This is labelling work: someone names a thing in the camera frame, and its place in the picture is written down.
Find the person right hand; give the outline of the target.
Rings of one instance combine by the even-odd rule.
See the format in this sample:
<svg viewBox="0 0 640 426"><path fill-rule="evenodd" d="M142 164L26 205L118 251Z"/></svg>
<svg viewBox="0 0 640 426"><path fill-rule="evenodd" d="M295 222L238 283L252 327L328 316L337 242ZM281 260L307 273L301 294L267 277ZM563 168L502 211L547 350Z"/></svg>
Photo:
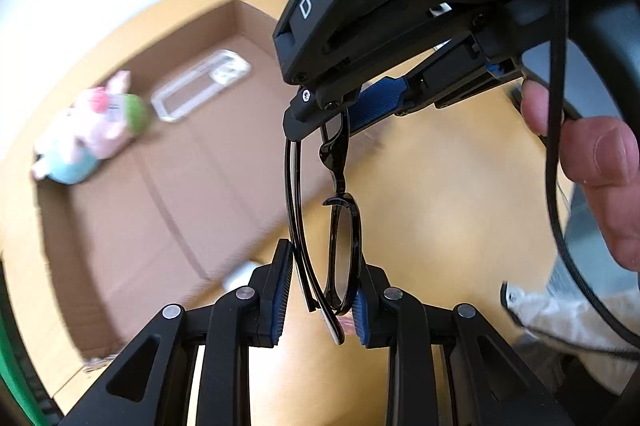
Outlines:
<svg viewBox="0 0 640 426"><path fill-rule="evenodd" d="M560 161L580 185L613 259L639 270L639 145L631 129L613 117L566 120L560 133Z"/></svg>

